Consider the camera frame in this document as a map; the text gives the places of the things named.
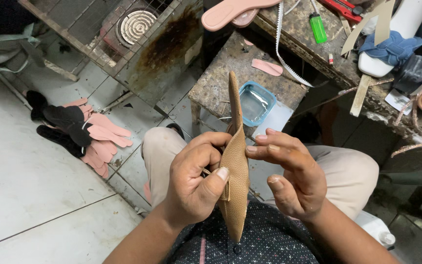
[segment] shirt button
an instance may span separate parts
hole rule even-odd
[[[233,248],[232,250],[233,250],[233,251],[234,251],[234,253],[235,253],[235,254],[237,254],[237,255],[238,255],[238,254],[240,253],[240,251],[241,251],[241,249],[240,249],[240,246],[239,246],[239,245],[235,245],[235,246],[234,246],[234,248]]]

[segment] fingernail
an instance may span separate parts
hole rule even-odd
[[[268,145],[268,148],[271,149],[271,150],[279,150],[278,146],[275,146],[275,145],[272,145],[272,144]]]
[[[272,178],[270,181],[270,188],[279,191],[284,188],[283,183],[278,178]]]
[[[218,169],[218,172],[216,174],[221,177],[221,179],[225,182],[227,182],[227,178],[229,178],[229,169],[226,167],[221,167]]]
[[[255,146],[247,146],[247,151],[248,152],[256,152],[256,150],[257,150],[258,148],[257,147],[255,147]]]

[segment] knee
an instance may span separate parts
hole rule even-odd
[[[379,175],[379,165],[369,155],[353,149],[345,149],[346,156],[342,162],[348,174],[355,178],[359,184],[363,184],[367,189],[374,189],[377,185]]]
[[[143,149],[156,149],[162,148],[172,137],[176,136],[177,132],[168,127],[153,127],[149,129],[143,137],[142,145]]]

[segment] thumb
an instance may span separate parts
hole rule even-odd
[[[273,174],[268,177],[266,182],[273,192],[274,200],[281,212],[288,215],[301,208],[296,191],[293,185],[286,178],[281,175]]]
[[[200,182],[196,192],[200,197],[216,202],[224,191],[228,180],[229,169],[226,167],[218,168]]]

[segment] tan leather shoe upper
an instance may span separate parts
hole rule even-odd
[[[218,206],[226,221],[229,236],[234,241],[239,242],[247,215],[247,193],[249,192],[250,180],[249,161],[245,156],[246,144],[239,87],[233,71],[229,73],[229,101],[231,103],[232,123],[226,132],[233,137],[222,154],[220,167],[229,168],[230,176],[218,201]]]

